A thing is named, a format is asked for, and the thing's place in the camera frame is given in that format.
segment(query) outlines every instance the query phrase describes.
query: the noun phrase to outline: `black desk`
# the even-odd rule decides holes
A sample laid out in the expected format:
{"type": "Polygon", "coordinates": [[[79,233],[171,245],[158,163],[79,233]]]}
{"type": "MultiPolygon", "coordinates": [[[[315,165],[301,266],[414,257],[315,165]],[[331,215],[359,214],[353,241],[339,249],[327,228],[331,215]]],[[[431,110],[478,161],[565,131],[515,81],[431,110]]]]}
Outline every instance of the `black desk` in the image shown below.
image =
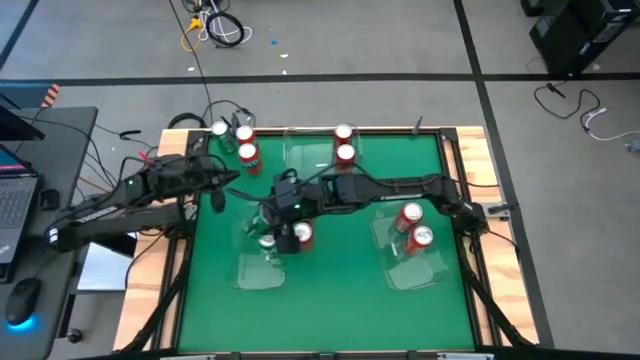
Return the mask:
{"type": "MultiPolygon", "coordinates": [[[[15,111],[28,117],[35,116],[37,109],[15,111]]],[[[98,115],[93,107],[47,109],[38,119],[74,126],[91,135],[98,115]]],[[[55,188],[60,192],[60,204],[68,206],[73,197],[76,181],[80,175],[82,162],[89,144],[87,138],[79,132],[62,126],[47,123],[35,123],[46,134],[43,141],[25,142],[18,156],[33,164],[44,177],[43,189],[55,188]]],[[[18,143],[3,143],[15,150],[18,143]]],[[[0,357],[8,356],[14,360],[44,359],[49,356],[53,340],[60,329],[60,319],[69,294],[69,283],[74,273],[77,252],[57,254],[46,247],[42,234],[56,218],[57,212],[36,210],[30,217],[27,229],[28,238],[21,243],[13,281],[0,285],[0,357]],[[37,269],[54,258],[41,272],[42,289],[36,305],[32,327],[15,331],[9,328],[4,319],[4,307],[7,296],[15,283],[31,277],[37,269]]]]}

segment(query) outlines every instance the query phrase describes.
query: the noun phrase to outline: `white cable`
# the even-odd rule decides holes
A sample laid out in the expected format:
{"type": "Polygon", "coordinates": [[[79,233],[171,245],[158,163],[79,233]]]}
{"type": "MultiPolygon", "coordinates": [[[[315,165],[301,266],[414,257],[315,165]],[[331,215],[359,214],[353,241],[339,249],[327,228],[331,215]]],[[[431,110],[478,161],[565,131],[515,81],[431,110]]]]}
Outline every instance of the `white cable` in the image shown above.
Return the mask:
{"type": "MultiPolygon", "coordinates": [[[[211,1],[211,5],[213,6],[213,11],[215,12],[215,14],[220,12],[220,9],[218,9],[218,6],[216,5],[216,2],[214,0],[211,1]]],[[[211,15],[209,13],[211,9],[207,9],[206,11],[201,11],[200,12],[200,19],[202,20],[204,26],[207,26],[207,18],[211,15]]],[[[253,35],[253,30],[248,27],[248,26],[243,26],[244,31],[245,31],[245,37],[244,39],[242,39],[242,41],[240,42],[240,44],[244,44],[245,42],[249,41],[249,39],[251,39],[251,35],[253,35]]],[[[224,38],[224,41],[226,42],[230,42],[229,39],[227,38],[227,36],[231,36],[234,34],[237,34],[238,32],[240,32],[240,30],[234,30],[232,32],[224,32],[224,28],[222,27],[222,20],[220,20],[220,17],[217,17],[215,19],[215,21],[213,21],[213,29],[211,29],[211,32],[218,35],[218,36],[222,36],[224,38]],[[218,32],[218,30],[216,29],[216,23],[218,24],[218,27],[220,27],[220,31],[218,32]]],[[[200,35],[198,35],[198,37],[200,37],[200,40],[202,41],[207,41],[209,39],[209,34],[207,33],[207,29],[202,29],[200,30],[200,35]]]]}
{"type": "Polygon", "coordinates": [[[601,138],[598,136],[593,135],[593,133],[591,132],[591,128],[589,127],[589,123],[591,123],[591,120],[595,119],[596,117],[598,117],[601,114],[604,114],[607,112],[607,108],[602,108],[596,112],[592,112],[589,114],[589,117],[587,118],[587,121],[585,122],[585,127],[588,129],[587,133],[589,133],[589,136],[591,136],[592,138],[598,140],[598,141],[612,141],[612,140],[617,140],[620,138],[623,138],[627,135],[631,135],[631,134],[640,134],[640,130],[634,130],[634,131],[627,131],[626,133],[623,134],[619,134],[619,135],[615,135],[612,137],[608,137],[608,138],[601,138]]]}

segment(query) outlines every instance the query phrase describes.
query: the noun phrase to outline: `laptop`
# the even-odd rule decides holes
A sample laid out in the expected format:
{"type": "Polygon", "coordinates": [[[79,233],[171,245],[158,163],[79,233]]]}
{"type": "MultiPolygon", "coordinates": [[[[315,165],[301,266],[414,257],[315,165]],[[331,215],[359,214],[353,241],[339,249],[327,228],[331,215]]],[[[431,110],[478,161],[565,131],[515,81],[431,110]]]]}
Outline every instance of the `laptop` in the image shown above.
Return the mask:
{"type": "Polygon", "coordinates": [[[29,164],[0,145],[0,265],[14,259],[40,179],[29,164]]]}

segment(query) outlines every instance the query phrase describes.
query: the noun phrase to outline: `green mat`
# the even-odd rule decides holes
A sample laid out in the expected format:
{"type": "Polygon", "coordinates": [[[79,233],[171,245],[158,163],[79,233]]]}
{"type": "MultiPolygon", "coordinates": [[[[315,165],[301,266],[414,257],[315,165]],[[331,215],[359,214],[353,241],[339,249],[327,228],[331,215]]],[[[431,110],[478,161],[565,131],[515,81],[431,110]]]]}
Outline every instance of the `green mat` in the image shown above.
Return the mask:
{"type": "MultiPolygon", "coordinates": [[[[317,138],[292,141],[315,144],[317,138]]],[[[283,140],[263,137],[259,143],[263,173],[242,176],[229,187],[266,196],[273,175],[285,169],[283,140]]],[[[364,135],[362,146],[359,162],[378,178],[442,171],[434,136],[364,135]]],[[[220,155],[215,144],[210,150],[220,155]]],[[[229,167],[240,168],[235,155],[222,157],[229,167]]],[[[284,285],[246,291],[231,287],[227,277],[234,263],[231,217],[247,202],[227,195],[225,212],[213,214],[209,197],[201,200],[179,351],[473,349],[451,222],[428,201],[420,201],[425,219],[450,271],[446,281],[400,292],[388,286],[371,237],[371,216],[380,204],[315,219],[313,252],[286,258],[284,285]]]]}

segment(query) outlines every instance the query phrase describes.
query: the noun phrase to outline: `wooden board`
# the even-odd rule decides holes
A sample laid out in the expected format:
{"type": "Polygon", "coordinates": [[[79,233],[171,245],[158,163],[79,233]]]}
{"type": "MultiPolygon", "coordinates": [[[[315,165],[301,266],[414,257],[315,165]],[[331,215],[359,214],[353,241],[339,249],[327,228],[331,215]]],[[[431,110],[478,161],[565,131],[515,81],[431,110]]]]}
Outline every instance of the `wooden board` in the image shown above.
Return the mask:
{"type": "MultiPolygon", "coordinates": [[[[164,130],[158,155],[183,154],[189,131],[189,129],[164,130]]],[[[467,180],[476,184],[496,184],[496,173],[484,129],[477,126],[463,126],[457,127],[457,131],[467,180]]],[[[453,159],[453,156],[447,154],[447,158],[453,159]]],[[[455,169],[453,164],[450,164],[449,167],[452,171],[455,169]]],[[[500,203],[502,201],[499,188],[472,187],[471,195],[473,201],[481,204],[500,203]]],[[[489,226],[492,231],[512,238],[509,222],[491,219],[489,226]]],[[[520,264],[513,245],[491,234],[483,235],[481,241],[491,290],[496,303],[525,338],[531,342],[537,342],[538,338],[533,316],[531,315],[520,264]]],[[[139,241],[136,246],[136,254],[144,250],[148,245],[148,240],[139,241]]],[[[182,259],[183,253],[181,249],[183,249],[183,246],[179,246],[179,251],[176,253],[176,264],[179,264],[182,259]]],[[[131,269],[129,288],[125,294],[114,349],[122,348],[133,339],[157,305],[166,252],[167,242],[161,240],[153,249],[140,258],[131,269]]],[[[491,338],[489,336],[486,312],[477,297],[476,305],[479,309],[478,317],[482,329],[483,342],[489,345],[491,344],[491,338]]],[[[172,306],[165,317],[161,341],[162,347],[170,346],[174,319],[175,306],[172,306]]]]}

